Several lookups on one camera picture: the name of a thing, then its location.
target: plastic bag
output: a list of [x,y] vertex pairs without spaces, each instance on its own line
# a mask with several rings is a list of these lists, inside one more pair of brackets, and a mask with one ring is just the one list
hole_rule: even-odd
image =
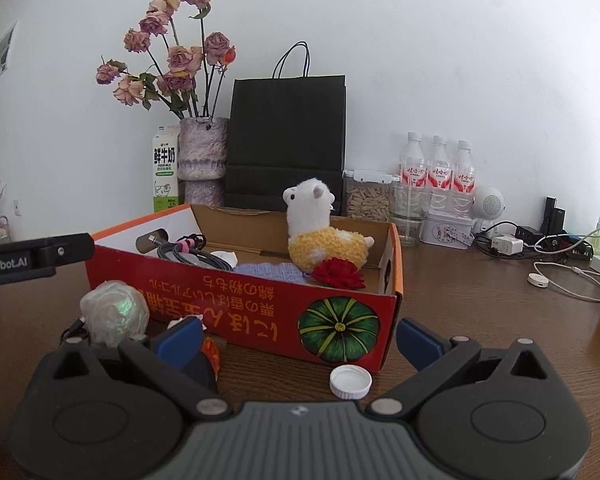
[[91,341],[110,348],[135,334],[143,334],[149,323],[144,297],[125,282],[100,284],[80,300],[80,310]]

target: sunflower seeds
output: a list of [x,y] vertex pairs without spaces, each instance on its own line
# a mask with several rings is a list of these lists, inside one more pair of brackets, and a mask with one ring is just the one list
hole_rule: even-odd
[[387,222],[390,188],[386,184],[357,184],[347,186],[347,216]]

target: bottle cap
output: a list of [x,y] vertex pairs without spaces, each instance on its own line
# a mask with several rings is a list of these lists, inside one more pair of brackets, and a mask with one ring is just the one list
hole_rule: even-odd
[[356,365],[342,365],[334,368],[329,376],[333,395],[340,399],[362,399],[371,388],[371,374]]

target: white speaker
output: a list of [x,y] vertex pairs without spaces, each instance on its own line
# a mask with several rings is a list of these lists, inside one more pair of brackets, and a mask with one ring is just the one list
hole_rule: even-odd
[[477,221],[473,232],[484,231],[493,224],[504,211],[504,197],[492,186],[478,186],[474,190],[474,205],[472,212]]

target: wooden table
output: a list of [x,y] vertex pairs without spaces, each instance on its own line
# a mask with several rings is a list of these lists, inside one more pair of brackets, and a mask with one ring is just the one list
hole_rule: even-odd
[[[51,280],[0,288],[0,480],[20,478],[2,443],[10,415],[34,364],[53,348],[67,320],[75,318],[74,305],[86,291],[82,266],[59,270],[59,276]],[[578,399],[591,426],[591,445],[577,478],[600,480],[600,304],[535,288],[526,282],[531,270],[529,261],[495,260],[475,250],[432,246],[406,249],[401,315],[414,317],[443,336],[470,335],[484,347],[507,348],[521,336],[538,342]],[[576,292],[596,294],[592,286],[568,270],[558,270],[555,279]],[[52,292],[43,301],[44,294],[55,290],[56,285],[60,292]],[[35,319],[36,324],[29,326],[27,322]],[[25,326],[32,339],[26,345],[18,341]],[[220,393],[236,406],[250,399],[333,398],[326,366],[233,345],[221,344],[220,350]],[[413,373],[393,344],[384,369],[374,377],[369,397],[378,396]]]

